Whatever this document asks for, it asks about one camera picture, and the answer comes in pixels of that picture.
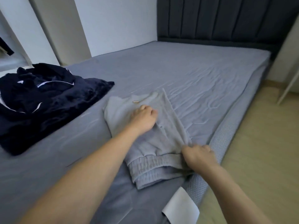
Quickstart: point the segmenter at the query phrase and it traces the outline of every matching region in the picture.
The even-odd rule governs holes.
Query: light wood floor
[[[274,223],[299,223],[299,95],[275,104],[263,87],[242,121],[222,166]],[[209,188],[197,224],[226,223]]]

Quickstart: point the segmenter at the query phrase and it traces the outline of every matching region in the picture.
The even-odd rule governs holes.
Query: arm
[[[154,126],[157,116],[150,106],[135,110],[121,133],[75,165],[20,223],[89,223],[132,143]]]
[[[213,190],[227,223],[272,223],[217,163],[209,146],[186,146],[182,153],[188,166],[200,174]]]

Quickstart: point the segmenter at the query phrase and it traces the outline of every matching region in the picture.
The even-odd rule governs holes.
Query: left hand
[[[137,131],[138,135],[151,130],[158,118],[158,111],[148,105],[141,105],[131,114],[128,127]]]

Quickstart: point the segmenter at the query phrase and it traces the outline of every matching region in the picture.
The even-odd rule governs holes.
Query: forearm
[[[20,223],[89,223],[137,137],[127,127],[75,165]]]
[[[213,190],[228,224],[272,223],[221,166],[212,167],[203,177]]]

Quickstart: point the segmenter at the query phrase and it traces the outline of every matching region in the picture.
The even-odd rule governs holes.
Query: bed
[[[158,41],[67,67],[84,78],[114,81],[115,86],[102,100],[20,156],[11,157],[0,150],[2,223],[13,223],[78,160],[111,138],[103,118],[103,107],[110,96],[141,95],[163,88],[192,142],[210,144],[221,162],[264,77],[271,56],[267,50],[275,50],[282,41],[265,44],[266,50],[224,47],[199,44],[196,37],[186,42],[180,32],[175,39],[182,39],[182,43],[174,43],[172,26],[160,24],[166,12],[167,22],[171,22],[172,2],[158,0]],[[171,6],[180,8],[181,3]],[[164,27],[168,28],[167,36],[161,34]],[[197,44],[186,44],[192,40]],[[180,186],[196,204],[207,189],[203,179],[193,175],[137,190],[122,164],[91,223],[167,222],[161,210]]]

